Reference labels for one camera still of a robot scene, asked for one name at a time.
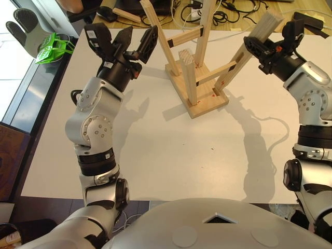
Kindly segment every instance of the wooden board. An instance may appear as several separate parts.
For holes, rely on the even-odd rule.
[[[161,27],[160,22],[158,20],[155,9],[153,8],[153,6],[152,6],[152,4],[149,0],[141,0],[140,3],[141,3],[141,5],[144,9],[144,12],[145,12],[147,18],[150,21],[150,23],[152,25],[156,25],[158,27],[158,41],[159,41],[159,44],[162,48],[162,51],[164,52],[168,63],[171,64],[173,73],[175,75],[179,75],[179,71],[178,71],[178,69],[176,67],[176,64],[175,64],[175,59],[174,59],[174,57],[172,55],[172,51],[171,51],[171,49],[168,45],[165,34],[162,31],[162,27]]]
[[[202,16],[200,25],[203,26],[203,34],[197,39],[195,62],[198,67],[203,66],[206,46],[208,45],[209,34],[212,24],[213,13],[216,0],[205,1],[202,7]]]
[[[181,71],[180,61],[176,61],[176,65],[179,71]],[[212,79],[197,87],[197,105],[191,105],[188,99],[182,72],[179,76],[175,76],[172,73],[169,64],[165,66],[165,70],[191,118],[197,118],[205,113],[228,104],[228,98],[223,91],[220,92],[219,95],[214,92],[213,88],[216,81],[215,79]],[[210,70],[204,63],[201,67],[195,68],[196,78],[201,75],[208,74],[209,72]]]
[[[118,16],[124,17],[130,21],[141,23],[141,18],[139,16],[135,16],[129,12],[126,12],[122,9],[114,8],[113,13],[117,14]]]
[[[276,29],[284,18],[275,12],[266,12],[261,20],[257,23],[255,28],[250,32],[251,37],[257,37],[261,42],[265,42],[271,33]],[[232,71],[229,71],[226,75],[221,75],[215,88],[221,92],[236,76],[236,74],[242,69],[242,67],[250,60],[252,54],[247,51],[244,44],[238,49],[231,61],[236,61],[236,66]]]
[[[201,36],[201,32],[203,31],[203,26],[199,26],[192,30],[187,30],[181,34],[174,35],[167,39],[168,44],[170,47],[175,47],[177,45],[186,43],[190,40],[193,40],[197,37]]]

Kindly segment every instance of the wooden desk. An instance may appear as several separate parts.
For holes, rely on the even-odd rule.
[[[103,0],[102,2],[102,6],[108,6],[110,8],[113,8],[115,5],[116,0]],[[175,13],[175,20],[178,23],[183,23],[183,21],[180,18],[180,14],[181,14],[181,10],[183,9],[183,7],[185,5],[187,5],[190,2],[190,0],[182,0],[181,1],[181,5],[177,8],[176,13]],[[309,13],[311,15],[314,15],[315,13],[317,13],[320,16],[323,16],[325,19],[325,25],[328,27],[332,27],[332,11],[330,10],[329,6],[326,3],[326,0],[295,0],[293,3],[282,3],[282,2],[271,2],[271,1],[266,1],[266,3],[269,6],[269,10],[274,10],[276,12],[280,12],[283,13],[282,15],[285,17],[285,21],[284,23],[286,23],[287,21],[292,19],[293,13],[294,11],[298,11],[298,12],[302,12],[302,13]],[[238,9],[241,10],[248,10],[250,11],[253,6],[251,1],[248,0],[237,0],[235,2],[236,7]],[[295,10],[295,9],[313,9],[313,10],[317,10],[317,11],[321,11],[324,13],[328,13],[330,16],[327,15],[323,15],[321,13],[318,12],[314,12],[314,11],[299,11],[299,10]],[[219,10],[224,11],[230,20],[235,20],[238,16],[238,14],[225,9],[224,7],[220,6]],[[249,15],[249,17],[251,17],[254,21],[258,22],[259,19],[261,18],[261,16],[264,14],[264,12],[266,11],[264,4],[261,4],[260,9]],[[186,17],[190,12],[190,8],[187,8],[186,11],[184,12],[184,17]],[[240,20],[236,23],[225,23],[219,26],[212,26],[213,30],[226,30],[229,31],[230,29],[234,29],[234,28],[240,28],[242,30],[247,29],[250,25],[254,25],[252,21],[250,21],[249,19],[242,19],[242,16],[244,16],[244,14],[240,15]],[[162,21],[162,23],[166,23],[172,20],[172,17],[166,17],[165,20]],[[134,23],[128,19],[124,19],[124,18],[119,18],[119,21],[124,22],[124,23],[128,23],[128,24],[134,24],[137,25],[137,23]],[[107,27],[109,28],[124,28],[124,27],[128,27],[128,25],[119,23],[119,22],[113,22],[113,23],[109,23],[104,21],[103,19],[101,19],[100,17],[96,16],[96,18],[94,19],[94,23],[97,22],[104,22]],[[196,26],[197,24],[187,24],[187,26]],[[163,29],[179,29],[179,27],[174,23],[174,21],[172,21],[171,23],[165,24],[162,26]],[[329,35],[332,35],[332,30],[329,29],[323,29],[323,31]],[[312,34],[310,31],[306,30],[306,34]]]

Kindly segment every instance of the black robot arm segment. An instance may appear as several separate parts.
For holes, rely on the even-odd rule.
[[[139,63],[131,60],[146,63],[158,38],[158,29],[153,26],[144,33],[137,51],[127,51],[131,43],[132,27],[121,30],[113,43],[110,32],[103,23],[86,25],[85,32],[90,48],[103,60],[97,77],[106,80],[120,92],[125,90],[129,80],[137,79],[142,70]],[[113,65],[109,68],[105,62]]]
[[[285,38],[277,43],[267,39],[262,43],[256,37],[245,37],[244,44],[261,63],[259,69],[265,74],[275,74],[280,80],[286,81],[306,61],[302,57],[293,59],[304,34],[303,20],[288,22],[282,35]]]

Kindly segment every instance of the electronic device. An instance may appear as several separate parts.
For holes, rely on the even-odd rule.
[[[171,14],[172,0],[152,0],[151,3],[157,15],[169,16]],[[145,15],[139,0],[117,0],[115,8],[122,9],[134,15]]]

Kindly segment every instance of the green object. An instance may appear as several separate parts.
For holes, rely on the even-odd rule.
[[[69,40],[61,40],[59,35],[52,33],[41,43],[36,57],[36,64],[45,64],[56,61],[65,53],[72,54],[74,48],[74,44]]]

